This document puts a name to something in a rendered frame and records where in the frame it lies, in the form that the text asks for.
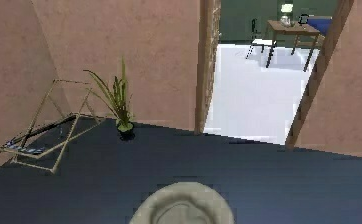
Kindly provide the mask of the wooden room door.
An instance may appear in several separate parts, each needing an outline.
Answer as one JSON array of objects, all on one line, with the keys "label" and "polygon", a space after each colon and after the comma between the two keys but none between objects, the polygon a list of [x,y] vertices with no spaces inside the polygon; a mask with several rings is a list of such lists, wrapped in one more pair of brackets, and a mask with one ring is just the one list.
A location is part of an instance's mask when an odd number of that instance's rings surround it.
[{"label": "wooden room door", "polygon": [[195,134],[204,131],[212,100],[220,17],[221,0],[200,0]]}]

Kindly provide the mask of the green house plant in pot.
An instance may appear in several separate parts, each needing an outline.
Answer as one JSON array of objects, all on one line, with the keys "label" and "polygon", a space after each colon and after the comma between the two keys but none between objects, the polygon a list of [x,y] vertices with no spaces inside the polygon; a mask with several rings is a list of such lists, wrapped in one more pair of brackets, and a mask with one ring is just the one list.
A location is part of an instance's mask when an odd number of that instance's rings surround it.
[{"label": "green house plant in pot", "polygon": [[128,80],[126,78],[126,63],[121,59],[121,76],[113,78],[112,85],[107,84],[98,74],[85,69],[85,72],[95,81],[102,92],[100,96],[95,91],[91,93],[99,98],[115,117],[115,126],[122,141],[130,141],[135,138],[133,114],[129,109],[131,98],[127,97]]}]

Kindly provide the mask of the black and white chair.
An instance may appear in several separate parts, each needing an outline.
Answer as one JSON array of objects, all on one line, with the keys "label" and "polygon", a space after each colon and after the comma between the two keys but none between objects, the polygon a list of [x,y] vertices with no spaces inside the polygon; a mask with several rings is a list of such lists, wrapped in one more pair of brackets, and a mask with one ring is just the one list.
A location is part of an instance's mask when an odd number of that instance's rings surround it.
[{"label": "black and white chair", "polygon": [[262,39],[262,38],[257,37],[257,35],[259,34],[259,31],[257,30],[256,22],[257,22],[256,18],[251,20],[252,42],[251,42],[249,50],[247,52],[246,59],[248,59],[250,57],[255,46],[260,46],[261,52],[264,52],[266,46],[273,47],[276,45],[276,40]]}]

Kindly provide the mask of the brown wooden table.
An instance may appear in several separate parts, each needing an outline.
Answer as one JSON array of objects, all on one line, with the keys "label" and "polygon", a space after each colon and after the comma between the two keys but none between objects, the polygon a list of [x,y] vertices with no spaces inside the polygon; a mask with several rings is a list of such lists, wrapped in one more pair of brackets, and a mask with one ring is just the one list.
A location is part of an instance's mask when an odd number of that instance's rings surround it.
[{"label": "brown wooden table", "polygon": [[266,67],[270,66],[270,62],[271,62],[271,59],[272,59],[272,56],[274,53],[274,49],[276,47],[278,35],[294,35],[295,36],[294,47],[293,47],[292,52],[295,52],[299,37],[308,36],[308,37],[312,37],[313,40],[309,43],[310,51],[309,51],[309,55],[307,57],[307,60],[306,60],[306,63],[304,65],[304,69],[303,69],[303,71],[306,72],[308,69],[309,63],[310,63],[310,59],[313,55],[314,48],[317,45],[318,38],[320,36],[320,32],[308,24],[303,24],[303,25],[295,24],[291,27],[286,27],[280,21],[276,21],[276,20],[268,20],[267,24],[268,24],[268,27],[272,30],[272,45],[269,50]]}]

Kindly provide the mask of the black baseball bat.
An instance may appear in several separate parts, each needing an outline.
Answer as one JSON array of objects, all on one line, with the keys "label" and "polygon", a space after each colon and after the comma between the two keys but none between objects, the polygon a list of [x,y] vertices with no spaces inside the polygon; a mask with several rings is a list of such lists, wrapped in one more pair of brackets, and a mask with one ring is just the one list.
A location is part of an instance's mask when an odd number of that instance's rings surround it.
[{"label": "black baseball bat", "polygon": [[50,129],[52,129],[52,128],[55,128],[55,127],[57,127],[57,126],[59,126],[59,125],[61,125],[61,124],[63,124],[63,123],[72,121],[72,120],[74,120],[75,118],[76,118],[76,115],[70,114],[69,116],[64,117],[64,118],[61,119],[61,120],[58,120],[58,121],[49,123],[49,124],[44,125],[44,126],[41,126],[41,127],[37,128],[37,129],[35,129],[35,130],[33,129],[32,131],[27,131],[26,134],[22,135],[21,137],[15,137],[15,138],[11,139],[8,143],[14,143],[14,144],[16,144],[16,143],[22,141],[22,140],[25,139],[25,138],[28,139],[28,138],[30,138],[30,137],[32,137],[32,136],[36,136],[36,135],[41,134],[41,133],[43,133],[43,132],[45,132],[45,131],[48,131],[48,130],[50,130]]}]

